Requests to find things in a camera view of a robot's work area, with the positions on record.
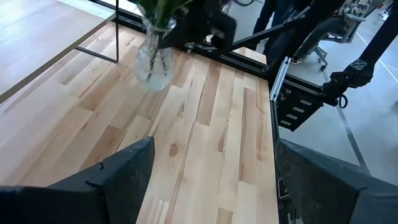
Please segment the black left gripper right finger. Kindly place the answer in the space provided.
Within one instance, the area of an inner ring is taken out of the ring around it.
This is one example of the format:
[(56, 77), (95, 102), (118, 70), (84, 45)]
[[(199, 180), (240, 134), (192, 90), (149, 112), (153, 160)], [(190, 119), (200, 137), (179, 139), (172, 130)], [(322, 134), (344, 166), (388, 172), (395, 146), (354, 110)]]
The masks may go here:
[(303, 224), (398, 224), (398, 186), (285, 139), (275, 158)]

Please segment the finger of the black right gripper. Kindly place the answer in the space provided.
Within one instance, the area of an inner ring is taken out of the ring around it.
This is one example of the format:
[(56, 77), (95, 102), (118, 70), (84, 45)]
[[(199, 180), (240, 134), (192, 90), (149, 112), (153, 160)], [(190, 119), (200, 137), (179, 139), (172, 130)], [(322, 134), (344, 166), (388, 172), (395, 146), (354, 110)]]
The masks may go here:
[(199, 32), (197, 29), (197, 17), (191, 12), (162, 38), (159, 47), (161, 49), (166, 49), (198, 41)]
[(211, 43), (219, 54), (231, 50), (236, 33), (236, 20), (223, 12), (214, 12), (209, 20), (210, 31), (213, 34)]

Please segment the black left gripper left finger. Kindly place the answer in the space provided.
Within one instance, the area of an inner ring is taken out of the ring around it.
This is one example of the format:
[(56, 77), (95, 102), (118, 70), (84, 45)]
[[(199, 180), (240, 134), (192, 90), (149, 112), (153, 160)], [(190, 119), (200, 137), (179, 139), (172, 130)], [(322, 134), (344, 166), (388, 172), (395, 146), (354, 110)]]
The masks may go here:
[(48, 187), (0, 186), (0, 224), (135, 224), (154, 157), (148, 136)]

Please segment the blue artificial flower bunch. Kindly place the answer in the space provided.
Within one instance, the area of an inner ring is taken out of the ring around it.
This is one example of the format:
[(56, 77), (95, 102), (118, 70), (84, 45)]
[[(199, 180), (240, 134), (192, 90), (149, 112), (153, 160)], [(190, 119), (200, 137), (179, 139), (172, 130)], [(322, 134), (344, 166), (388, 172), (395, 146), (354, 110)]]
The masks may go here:
[(146, 23), (149, 36), (149, 73), (148, 82), (154, 74), (155, 59), (160, 50), (159, 44), (163, 36), (170, 30), (169, 22), (175, 12), (194, 0), (137, 0), (136, 4)]

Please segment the clear glass vase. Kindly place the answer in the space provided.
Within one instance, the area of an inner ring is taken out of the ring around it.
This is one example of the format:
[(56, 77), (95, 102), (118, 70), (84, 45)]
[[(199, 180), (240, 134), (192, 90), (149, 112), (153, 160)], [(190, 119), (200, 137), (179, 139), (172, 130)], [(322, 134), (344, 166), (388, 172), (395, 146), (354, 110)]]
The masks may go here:
[(156, 27), (153, 17), (149, 16), (144, 7), (137, 6), (142, 14), (146, 28), (143, 43), (139, 46), (134, 74), (138, 82), (150, 91), (161, 91), (171, 81), (174, 75), (174, 49), (162, 49), (163, 38), (176, 26), (175, 19), (169, 19), (165, 27)]

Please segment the black vented control box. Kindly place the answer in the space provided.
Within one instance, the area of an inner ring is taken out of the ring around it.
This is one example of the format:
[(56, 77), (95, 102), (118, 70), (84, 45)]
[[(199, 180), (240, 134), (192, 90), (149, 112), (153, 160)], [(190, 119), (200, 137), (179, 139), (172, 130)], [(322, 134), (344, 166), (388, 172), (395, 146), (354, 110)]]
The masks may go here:
[(295, 131), (322, 106), (322, 99), (314, 93), (282, 87), (277, 97), (278, 124)]

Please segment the grey office chair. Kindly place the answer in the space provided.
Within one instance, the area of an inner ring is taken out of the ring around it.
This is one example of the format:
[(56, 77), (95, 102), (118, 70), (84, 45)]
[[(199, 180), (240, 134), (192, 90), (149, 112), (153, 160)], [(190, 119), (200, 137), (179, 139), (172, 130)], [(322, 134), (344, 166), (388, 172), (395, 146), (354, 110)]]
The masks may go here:
[(323, 50), (319, 46), (319, 42), (321, 40), (332, 41), (339, 44), (349, 44), (352, 42), (355, 32), (357, 31), (360, 23), (366, 20), (368, 13), (364, 13), (362, 16), (355, 16), (354, 14), (348, 14), (345, 18), (348, 20), (348, 24), (342, 28), (337, 29), (335, 32), (327, 32), (323, 34), (321, 39), (317, 42), (316, 45), (309, 51), (308, 55), (312, 52), (315, 52), (318, 56), (318, 63), (320, 66), (320, 71), (324, 71), (326, 69), (328, 62), (326, 60), (326, 56), (328, 52)]

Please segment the wooden shelf with black frame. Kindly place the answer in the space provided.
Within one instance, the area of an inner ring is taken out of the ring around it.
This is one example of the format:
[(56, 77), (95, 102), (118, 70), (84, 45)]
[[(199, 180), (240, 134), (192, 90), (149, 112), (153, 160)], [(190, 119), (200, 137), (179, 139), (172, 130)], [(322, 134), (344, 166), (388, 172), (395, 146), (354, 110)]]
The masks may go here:
[(0, 0), (0, 104), (118, 17), (101, 0)]

